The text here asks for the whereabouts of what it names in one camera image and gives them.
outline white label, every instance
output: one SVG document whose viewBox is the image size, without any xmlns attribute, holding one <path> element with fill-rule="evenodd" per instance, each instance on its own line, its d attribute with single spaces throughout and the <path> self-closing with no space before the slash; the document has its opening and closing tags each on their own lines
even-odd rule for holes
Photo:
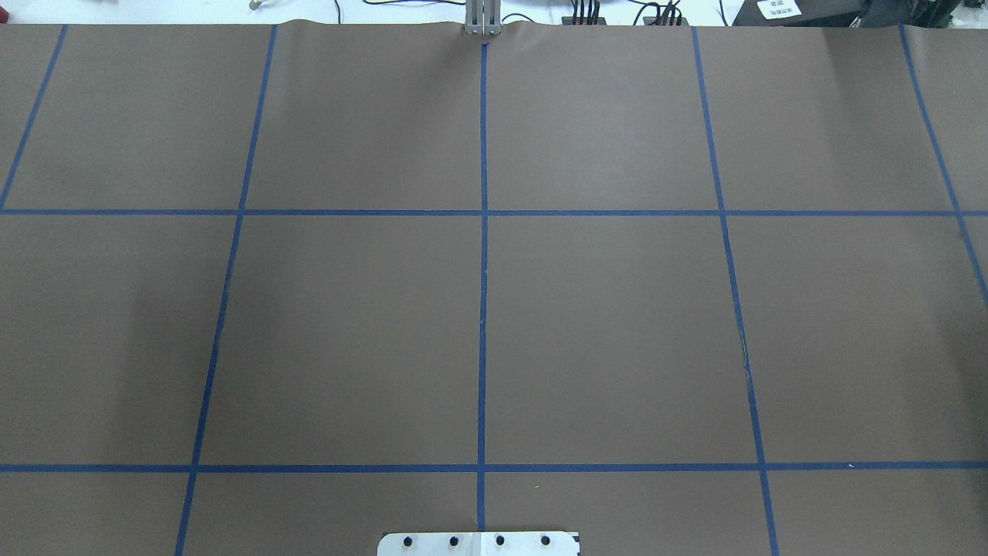
<svg viewBox="0 0 988 556">
<path fill-rule="evenodd" d="M 801 16 L 796 0 L 762 0 L 758 3 L 758 9 L 762 10 L 762 15 L 767 20 L 778 20 Z"/>
</svg>

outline white mounting plate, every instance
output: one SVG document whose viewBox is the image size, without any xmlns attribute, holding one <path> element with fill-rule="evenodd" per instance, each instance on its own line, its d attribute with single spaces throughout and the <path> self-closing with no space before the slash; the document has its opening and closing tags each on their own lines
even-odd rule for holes
<svg viewBox="0 0 988 556">
<path fill-rule="evenodd" d="M 564 531 L 388 533 L 377 556 L 579 556 L 579 538 Z"/>
</svg>

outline metal bracket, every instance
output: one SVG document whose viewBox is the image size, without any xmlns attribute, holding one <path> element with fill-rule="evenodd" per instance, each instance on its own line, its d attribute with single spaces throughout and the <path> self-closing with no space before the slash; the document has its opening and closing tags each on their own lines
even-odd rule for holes
<svg viewBox="0 0 988 556">
<path fill-rule="evenodd" d="M 377 556 L 580 556 L 579 533 L 563 531 L 390 533 Z"/>
<path fill-rule="evenodd" d="M 466 0 L 468 35 L 501 35 L 501 0 Z"/>
</svg>

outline blue tape line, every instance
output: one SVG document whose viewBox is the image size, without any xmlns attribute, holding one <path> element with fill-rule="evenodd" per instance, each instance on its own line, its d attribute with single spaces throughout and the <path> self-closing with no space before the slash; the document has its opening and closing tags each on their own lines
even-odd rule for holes
<svg viewBox="0 0 988 556">
<path fill-rule="evenodd" d="M 236 216 L 236 209 L 3 209 L 10 216 L 91 216 L 91 217 L 221 217 Z"/>
<path fill-rule="evenodd" d="M 6 463 L 0 473 L 189 473 L 188 465 Z"/>
<path fill-rule="evenodd" d="M 765 447 L 762 442 L 762 426 L 758 418 L 758 401 L 755 399 L 755 381 L 751 373 L 751 357 L 748 352 L 748 337 L 745 334 L 744 314 L 741 312 L 741 296 L 738 294 L 737 275 L 734 271 L 734 254 L 731 250 L 730 230 L 727 226 L 727 210 L 724 205 L 724 194 L 720 184 L 720 167 L 717 164 L 717 149 L 713 140 L 713 124 L 710 121 L 710 106 L 706 96 L 706 82 L 703 77 L 703 60 L 700 54 L 700 36 L 697 28 L 692 27 L 694 57 L 697 61 L 697 80 L 700 84 L 700 103 L 703 108 L 703 123 L 706 126 L 706 146 L 710 153 L 710 168 L 713 174 L 713 188 L 717 195 L 717 210 L 720 212 L 720 233 L 724 242 L 724 254 L 727 258 L 727 274 L 731 283 L 731 297 L 734 300 L 734 319 L 737 322 L 738 334 L 741 337 L 741 348 L 744 355 L 744 369 L 748 376 L 748 409 L 751 414 L 751 428 L 755 437 L 755 453 L 761 467 L 759 475 L 762 481 L 762 502 L 765 505 L 765 522 L 769 532 L 769 546 L 773 556 L 779 556 L 779 541 L 776 535 L 776 518 L 772 509 L 772 493 L 769 489 L 769 473 L 765 468 Z"/>
<path fill-rule="evenodd" d="M 486 528 L 487 463 L 487 43 L 480 46 L 480 323 L 477 349 L 477 530 Z"/>
<path fill-rule="evenodd" d="M 488 473 L 695 473 L 759 471 L 757 463 L 489 463 Z"/>
<path fill-rule="evenodd" d="M 961 211 L 966 217 L 988 217 L 988 211 Z M 0 209 L 0 215 L 10 216 L 237 216 L 237 209 Z M 245 209 L 248 217 L 719 217 L 712 209 Z M 729 217 L 830 217 L 865 218 L 896 217 L 926 218 L 954 217 L 954 211 L 784 211 L 738 210 L 726 211 Z"/>
<path fill-rule="evenodd" d="M 240 245 L 240 233 L 243 229 L 244 210 L 247 207 L 247 193 L 250 189 L 251 172 L 254 169 L 254 154 L 257 151 L 257 138 L 261 131 L 261 118 L 264 115 L 264 99 L 268 89 L 268 78 L 271 75 L 271 60 L 275 53 L 275 40 L 278 38 L 278 26 L 271 26 L 271 36 L 268 39 L 268 54 L 264 62 L 264 74 L 261 77 L 261 92 L 258 95 L 257 111 L 254 114 L 254 130 L 251 133 L 250 148 L 247 151 L 247 163 L 244 167 L 244 180 L 240 189 L 240 204 L 237 221 L 233 226 L 233 240 L 230 242 L 230 255 L 226 261 L 226 275 L 223 278 L 223 293 L 219 298 L 219 315 L 216 317 L 216 330 L 212 337 L 212 351 L 209 355 L 209 368 L 206 372 L 206 385 L 203 388 L 203 404 L 199 411 L 199 423 L 196 427 L 196 442 L 193 445 L 192 466 L 189 471 L 189 481 L 186 485 L 185 502 L 182 504 L 182 519 L 179 521 L 178 538 L 175 541 L 175 556 L 182 556 L 185 550 L 186 531 L 189 528 L 189 516 L 192 513 L 192 500 L 196 492 L 196 477 L 199 473 L 199 462 L 203 454 L 203 437 L 206 434 L 206 418 L 209 415 L 209 400 L 212 396 L 212 384 L 216 375 L 216 362 L 219 357 L 219 341 L 226 322 L 226 306 L 230 299 L 230 282 L 233 279 L 233 265 L 237 259 L 237 249 Z"/>
<path fill-rule="evenodd" d="M 719 213 L 707 209 L 684 210 L 491 210 L 492 217 L 715 217 Z"/>
<path fill-rule="evenodd" d="M 765 211 L 728 210 L 729 217 L 952 217 L 951 211 Z"/>
<path fill-rule="evenodd" d="M 868 471 L 868 470 L 936 470 L 988 469 L 988 461 L 848 461 L 769 463 L 769 471 Z"/>
<path fill-rule="evenodd" d="M 940 174 L 947 187 L 947 195 L 950 197 L 950 204 L 953 206 L 953 213 L 957 218 L 957 226 L 960 234 L 964 238 L 964 248 L 967 250 L 967 257 L 971 261 L 974 269 L 974 278 L 977 280 L 978 288 L 981 290 L 981 299 L 988 305 L 988 285 L 985 284 L 984 274 L 981 273 L 981 265 L 978 263 L 978 256 L 974 252 L 974 244 L 971 236 L 967 232 L 967 225 L 964 223 L 964 216 L 960 211 L 960 203 L 957 201 L 957 194 L 953 190 L 953 182 L 950 181 L 950 174 L 947 172 L 947 163 L 944 162 L 944 154 L 940 149 L 940 142 L 937 141 L 937 134 L 933 130 L 933 123 L 930 121 L 930 113 L 926 108 L 926 101 L 923 100 L 923 92 L 920 90 L 920 81 L 916 76 L 916 67 L 913 65 L 913 53 L 909 49 L 909 40 L 906 38 L 906 28 L 899 24 L 899 38 L 902 40 L 902 51 L 906 55 L 906 65 L 909 67 L 909 78 L 913 82 L 913 91 L 916 93 L 916 102 L 920 106 L 920 114 L 923 116 L 923 124 L 926 125 L 927 135 L 930 136 L 930 144 L 933 145 L 933 153 L 937 157 L 937 166 L 940 167 Z"/>
<path fill-rule="evenodd" d="M 249 217 L 479 217 L 472 210 L 247 209 Z"/>
<path fill-rule="evenodd" d="M 387 474 L 476 473 L 472 463 L 423 464 L 201 464 L 197 473 Z M 822 461 L 783 463 L 488 463 L 484 473 L 710 473 L 988 469 L 988 461 Z M 189 465 L 6 463 L 0 473 L 189 473 Z"/>
<path fill-rule="evenodd" d="M 21 142 L 18 143 L 17 151 L 14 153 L 14 161 L 10 164 L 10 171 L 7 172 L 7 180 L 3 184 L 3 191 L 0 192 L 0 209 L 7 204 L 10 188 L 14 185 L 14 176 L 17 175 L 17 167 L 21 164 L 21 156 L 24 154 L 25 146 L 28 145 L 28 138 L 31 136 L 31 129 L 35 126 L 35 118 L 38 116 L 41 100 L 44 99 L 44 91 L 48 88 L 48 82 L 51 80 L 51 74 L 55 70 L 55 63 L 58 61 L 58 55 L 61 52 L 62 45 L 65 44 L 65 35 L 67 33 L 68 26 L 63 25 L 61 33 L 58 34 L 58 42 L 55 43 L 55 50 L 51 53 L 51 59 L 48 61 L 48 68 L 44 71 L 44 79 L 41 80 L 38 96 L 35 97 L 35 105 L 31 107 L 31 113 L 28 114 L 28 122 L 24 125 Z"/>
<path fill-rule="evenodd" d="M 200 465 L 200 473 L 475 473 L 468 464 L 412 465 Z"/>
</svg>

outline grid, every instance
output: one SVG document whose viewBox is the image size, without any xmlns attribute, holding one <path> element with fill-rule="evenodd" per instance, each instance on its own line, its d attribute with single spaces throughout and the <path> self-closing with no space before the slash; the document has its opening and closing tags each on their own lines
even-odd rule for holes
<svg viewBox="0 0 988 556">
<path fill-rule="evenodd" d="M 480 56 L 480 88 L 479 88 L 479 129 L 480 129 L 480 209 L 479 210 L 351 210 L 351 209 L 248 209 L 247 198 L 250 189 L 254 157 L 257 151 L 258 135 L 262 126 L 265 107 L 265 96 L 272 59 L 275 53 L 278 37 L 278 26 L 271 27 L 267 55 L 264 63 L 264 73 L 261 80 L 261 90 L 258 96 L 254 117 L 253 131 L 245 163 L 243 183 L 239 196 L 239 205 L 235 210 L 227 209 L 175 209 L 175 210 L 131 210 L 131 209 L 10 209 L 5 203 L 12 190 L 20 160 L 30 140 L 35 118 L 43 102 L 45 89 L 56 68 L 59 53 L 69 31 L 63 26 L 57 43 L 51 55 L 44 74 L 41 88 L 38 91 L 34 106 L 17 151 L 13 158 L 10 171 L 0 194 L 0 216 L 227 216 L 235 217 L 229 256 L 226 263 L 223 289 L 219 301 L 219 311 L 216 318 L 215 332 L 209 365 L 206 371 L 206 385 L 203 392 L 202 405 L 196 430 L 195 444 L 189 465 L 128 465 L 128 464 L 0 464 L 0 473 L 166 473 L 188 476 L 186 495 L 182 507 L 178 538 L 175 553 L 184 552 L 186 533 L 189 528 L 190 515 L 195 499 L 196 481 L 200 474 L 294 474 L 294 473 L 332 473 L 332 474 L 391 474 L 391 473 L 468 473 L 476 476 L 476 521 L 478 528 L 486 528 L 485 518 L 485 483 L 488 473 L 702 473 L 702 472 L 748 472 L 759 474 L 762 499 L 765 512 L 765 522 L 772 554 L 780 554 L 776 533 L 776 520 L 773 511 L 773 499 L 770 489 L 769 472 L 784 471 L 848 471 L 848 470 L 947 470 L 947 469 L 988 469 L 988 461 L 840 461 L 840 462 L 772 462 L 768 461 L 763 446 L 763 435 L 759 420 L 758 401 L 756 396 L 757 368 L 752 368 L 748 352 L 748 340 L 745 330 L 744 312 L 742 310 L 743 292 L 738 286 L 735 271 L 735 259 L 731 247 L 729 222 L 731 218 L 768 217 L 768 218 L 861 218 L 861 217 L 894 217 L 894 218 L 944 218 L 955 219 L 963 238 L 963 243 L 970 260 L 981 296 L 988 305 L 988 287 L 979 266 L 975 247 L 968 231 L 965 219 L 986 218 L 988 211 L 965 211 L 960 207 L 954 192 L 950 175 L 947 171 L 933 124 L 924 102 L 920 89 L 913 57 L 907 39 L 906 30 L 899 28 L 903 54 L 920 113 L 926 126 L 932 149 L 936 156 L 944 185 L 947 189 L 952 210 L 949 211 L 880 211 L 880 210 L 731 210 L 726 207 L 721 187 L 721 176 L 717 161 L 717 150 L 714 140 L 714 125 L 711 122 L 706 84 L 704 82 L 700 39 L 696 28 L 692 29 L 693 49 L 695 54 L 697 78 L 700 88 L 700 102 L 705 124 L 705 135 L 709 152 L 710 171 L 716 196 L 716 210 L 497 210 L 490 209 L 488 204 L 488 159 L 487 159 L 487 70 L 488 44 L 479 46 Z M 220 353 L 221 337 L 226 320 L 226 309 L 230 297 L 231 281 L 241 231 L 247 217 L 262 218 L 267 216 L 326 216 L 326 217 L 470 217 L 480 223 L 480 261 L 479 261 L 479 344 L 477 360 L 477 445 L 476 462 L 464 464 L 380 464 L 380 465 L 322 465 L 322 464 L 287 464 L 287 465 L 216 465 L 201 463 L 203 441 L 209 413 L 210 397 L 217 360 Z M 751 431 L 757 459 L 755 462 L 740 463 L 588 463 L 588 464 L 503 464 L 488 463 L 486 457 L 487 432 L 487 291 L 488 291 L 488 224 L 490 219 L 505 217 L 705 217 L 717 218 L 723 242 L 723 252 L 727 274 L 729 277 L 731 299 L 737 332 L 744 355 L 744 368 L 748 383 L 748 408 L 751 419 Z"/>
</svg>

